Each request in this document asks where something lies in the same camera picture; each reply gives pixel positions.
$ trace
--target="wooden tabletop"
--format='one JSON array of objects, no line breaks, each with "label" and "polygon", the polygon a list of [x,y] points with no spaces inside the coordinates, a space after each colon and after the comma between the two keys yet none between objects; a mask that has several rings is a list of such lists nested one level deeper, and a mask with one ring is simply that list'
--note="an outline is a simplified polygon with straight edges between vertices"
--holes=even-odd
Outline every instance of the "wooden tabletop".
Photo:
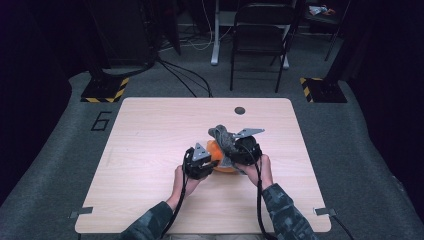
[{"label": "wooden tabletop", "polygon": [[[235,113],[243,107],[245,113]],[[316,232],[331,228],[321,192],[288,99],[283,98],[127,98],[123,101],[83,207],[78,233],[119,233],[171,194],[174,170],[190,147],[213,140],[208,129],[229,132],[261,128],[254,135],[269,155],[274,182],[293,198]],[[262,201],[265,229],[273,232]],[[256,187],[247,176],[213,172],[187,197],[173,234],[259,234]]]}]

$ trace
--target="person's left hand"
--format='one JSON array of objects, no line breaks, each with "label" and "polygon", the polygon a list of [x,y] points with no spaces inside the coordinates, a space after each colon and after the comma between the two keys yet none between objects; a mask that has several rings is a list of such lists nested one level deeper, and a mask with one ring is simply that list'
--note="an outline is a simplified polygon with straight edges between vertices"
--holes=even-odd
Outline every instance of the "person's left hand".
[{"label": "person's left hand", "polygon": [[[179,165],[175,169],[174,186],[172,188],[172,194],[168,198],[168,200],[166,200],[166,203],[171,207],[172,211],[175,210],[175,208],[178,205],[178,201],[180,200],[181,190],[183,189],[183,174],[184,173],[183,173],[182,166]],[[197,185],[199,185],[199,183],[203,181],[204,179],[206,178],[202,178],[200,180],[188,178],[185,197],[190,196],[190,194],[193,193],[194,189],[196,189]]]}]

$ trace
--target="small round object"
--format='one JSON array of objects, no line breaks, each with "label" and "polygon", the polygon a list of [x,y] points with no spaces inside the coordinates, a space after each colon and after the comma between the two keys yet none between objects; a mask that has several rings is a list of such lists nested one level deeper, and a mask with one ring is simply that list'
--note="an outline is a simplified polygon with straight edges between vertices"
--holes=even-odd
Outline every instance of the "small round object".
[{"label": "small round object", "polygon": [[238,115],[243,115],[246,112],[246,109],[244,109],[244,107],[236,107],[234,112],[236,112]]}]

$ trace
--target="camouflage jacket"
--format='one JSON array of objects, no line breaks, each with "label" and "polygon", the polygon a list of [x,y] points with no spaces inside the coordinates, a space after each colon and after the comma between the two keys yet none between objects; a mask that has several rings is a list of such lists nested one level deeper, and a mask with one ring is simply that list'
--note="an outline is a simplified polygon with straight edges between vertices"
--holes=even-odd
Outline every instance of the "camouflage jacket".
[{"label": "camouflage jacket", "polygon": [[[265,189],[262,196],[279,240],[318,239],[308,220],[278,184]],[[168,204],[160,202],[123,231],[121,239],[160,239],[172,214]]]}]

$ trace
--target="gray carpet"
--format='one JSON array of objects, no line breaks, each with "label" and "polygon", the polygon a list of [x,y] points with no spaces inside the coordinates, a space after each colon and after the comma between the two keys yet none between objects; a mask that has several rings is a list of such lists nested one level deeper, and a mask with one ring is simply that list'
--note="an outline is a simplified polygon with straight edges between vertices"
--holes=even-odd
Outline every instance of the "gray carpet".
[{"label": "gray carpet", "polygon": [[[323,37],[298,35],[289,53],[290,69],[283,72],[280,92],[276,80],[235,79],[229,91],[230,44],[223,41],[218,66],[210,65],[212,46],[205,50],[183,47],[160,52],[160,57],[203,76],[214,97],[288,98],[292,101],[321,192],[328,208],[355,239],[424,239],[422,222],[401,183],[392,176],[367,134],[361,109],[346,82],[340,86],[346,104],[308,103],[301,77],[324,77],[336,55],[324,62],[329,42]],[[125,72],[130,69],[115,69]],[[0,209],[0,239],[77,239],[72,210],[83,204],[121,101],[82,103],[80,94],[88,73],[70,79],[73,94],[48,142]],[[198,97],[207,92],[185,80]],[[160,64],[131,77],[126,97],[191,97],[191,93]],[[90,131],[97,115],[110,111],[106,131]],[[321,239],[349,239],[334,221]],[[114,234],[82,235],[82,239],[115,239]]]}]

